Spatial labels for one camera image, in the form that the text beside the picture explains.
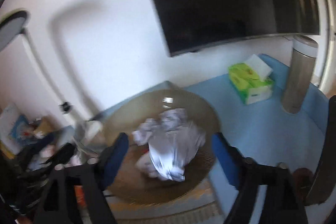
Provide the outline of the brown ribbed bowl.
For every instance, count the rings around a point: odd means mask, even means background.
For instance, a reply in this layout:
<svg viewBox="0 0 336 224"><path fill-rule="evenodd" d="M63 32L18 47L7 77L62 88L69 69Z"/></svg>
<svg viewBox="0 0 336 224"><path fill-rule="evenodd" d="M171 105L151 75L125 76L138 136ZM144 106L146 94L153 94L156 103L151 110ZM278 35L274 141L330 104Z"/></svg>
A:
<svg viewBox="0 0 336 224"><path fill-rule="evenodd" d="M211 137L221 123L202 97L181 89L145 93L104 121L111 145L120 133L129 147L108 190L139 204L159 204L184 196L209 174L215 157Z"/></svg>

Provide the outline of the white desk lamp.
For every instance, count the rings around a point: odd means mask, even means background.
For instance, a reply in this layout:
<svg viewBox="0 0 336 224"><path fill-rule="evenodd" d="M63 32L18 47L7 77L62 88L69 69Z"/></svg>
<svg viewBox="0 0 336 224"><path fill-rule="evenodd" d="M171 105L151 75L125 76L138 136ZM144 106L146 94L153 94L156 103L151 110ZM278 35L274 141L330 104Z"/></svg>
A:
<svg viewBox="0 0 336 224"><path fill-rule="evenodd" d="M57 87L56 83L47 71L35 44L31 41L30 34L26 28L29 20L29 13L26 10L14 10L5 15L1 20L1 51L14 41L14 39L23 35L25 38L24 45L27 47L30 57L36 64L37 74L44 84L47 91L52 98L59 105L60 111L68 120L75 123L75 137L74 142L80 147L86 147L103 128L101 121L87 120L83 117L77 109L66 100L65 96Z"/></svg>

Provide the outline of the green tissue pack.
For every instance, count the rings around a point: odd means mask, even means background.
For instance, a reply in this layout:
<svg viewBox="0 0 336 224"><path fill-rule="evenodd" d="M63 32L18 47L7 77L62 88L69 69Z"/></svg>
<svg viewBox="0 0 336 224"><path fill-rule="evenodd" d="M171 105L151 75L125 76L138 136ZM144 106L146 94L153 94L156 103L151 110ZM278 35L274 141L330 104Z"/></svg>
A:
<svg viewBox="0 0 336 224"><path fill-rule="evenodd" d="M228 68L231 84L245 105L271 98L274 86L270 78L272 72L273 69L257 55Z"/></svg>

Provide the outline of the patterned woven table mat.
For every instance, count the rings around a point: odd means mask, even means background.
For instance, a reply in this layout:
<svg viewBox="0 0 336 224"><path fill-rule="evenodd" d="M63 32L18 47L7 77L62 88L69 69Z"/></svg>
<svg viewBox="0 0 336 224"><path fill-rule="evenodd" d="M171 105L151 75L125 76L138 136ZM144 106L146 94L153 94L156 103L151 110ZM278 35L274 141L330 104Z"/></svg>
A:
<svg viewBox="0 0 336 224"><path fill-rule="evenodd" d="M158 205L137 205L105 192L106 200L117 223L223 223L209 179L204 179L186 195Z"/></svg>

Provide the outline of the white paper ball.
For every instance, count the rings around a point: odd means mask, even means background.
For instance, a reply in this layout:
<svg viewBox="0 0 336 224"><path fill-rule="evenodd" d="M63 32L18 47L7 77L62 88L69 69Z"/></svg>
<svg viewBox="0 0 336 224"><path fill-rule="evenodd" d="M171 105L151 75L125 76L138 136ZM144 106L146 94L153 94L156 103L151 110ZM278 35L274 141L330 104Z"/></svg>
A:
<svg viewBox="0 0 336 224"><path fill-rule="evenodd" d="M148 177L161 181L183 182L185 166L206 142L206 133L181 108L166 110L158 119L148 118L132 136L136 145L148 146L135 166Z"/></svg>

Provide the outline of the blue cover workbook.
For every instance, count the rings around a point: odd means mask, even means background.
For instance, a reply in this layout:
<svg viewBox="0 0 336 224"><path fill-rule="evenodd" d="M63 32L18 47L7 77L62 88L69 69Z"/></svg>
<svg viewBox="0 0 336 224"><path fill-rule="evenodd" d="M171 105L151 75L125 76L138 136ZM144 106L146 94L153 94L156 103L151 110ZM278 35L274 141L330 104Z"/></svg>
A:
<svg viewBox="0 0 336 224"><path fill-rule="evenodd" d="M25 115L20 115L14 122L14 125L12 126L7 138L13 141L14 144L23 147L30 143L31 137L32 130L28 119Z"/></svg>

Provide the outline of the grey thermos bottle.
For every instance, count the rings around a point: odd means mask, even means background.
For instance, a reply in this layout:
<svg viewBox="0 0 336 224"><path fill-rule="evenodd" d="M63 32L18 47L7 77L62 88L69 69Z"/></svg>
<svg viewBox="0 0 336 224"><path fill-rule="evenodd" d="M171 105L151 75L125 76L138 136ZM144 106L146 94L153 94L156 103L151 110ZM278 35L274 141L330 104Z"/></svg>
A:
<svg viewBox="0 0 336 224"><path fill-rule="evenodd" d="M304 35L295 35L292 41L291 63L281 103L286 112L297 114L301 110L313 76L318 43Z"/></svg>

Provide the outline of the white cover workbook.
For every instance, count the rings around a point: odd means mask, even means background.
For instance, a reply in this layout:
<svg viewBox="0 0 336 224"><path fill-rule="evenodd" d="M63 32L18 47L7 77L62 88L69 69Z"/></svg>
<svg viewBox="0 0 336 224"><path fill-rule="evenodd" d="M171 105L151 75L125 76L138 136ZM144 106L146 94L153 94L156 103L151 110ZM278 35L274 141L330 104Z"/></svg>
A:
<svg viewBox="0 0 336 224"><path fill-rule="evenodd" d="M1 142L14 155L20 151L19 144L11 137L12 130L20 116L17 106L9 104L1 113L0 130Z"/></svg>

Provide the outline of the kraft paper pen holder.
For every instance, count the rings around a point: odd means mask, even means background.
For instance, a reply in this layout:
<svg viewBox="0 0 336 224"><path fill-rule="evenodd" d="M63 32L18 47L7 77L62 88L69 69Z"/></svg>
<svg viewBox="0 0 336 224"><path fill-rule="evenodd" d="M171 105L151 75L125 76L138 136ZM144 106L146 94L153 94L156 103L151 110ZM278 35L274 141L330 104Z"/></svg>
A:
<svg viewBox="0 0 336 224"><path fill-rule="evenodd" d="M31 126L33 128L34 137L38 139L42 139L56 130L49 117L38 118L32 122Z"/></svg>

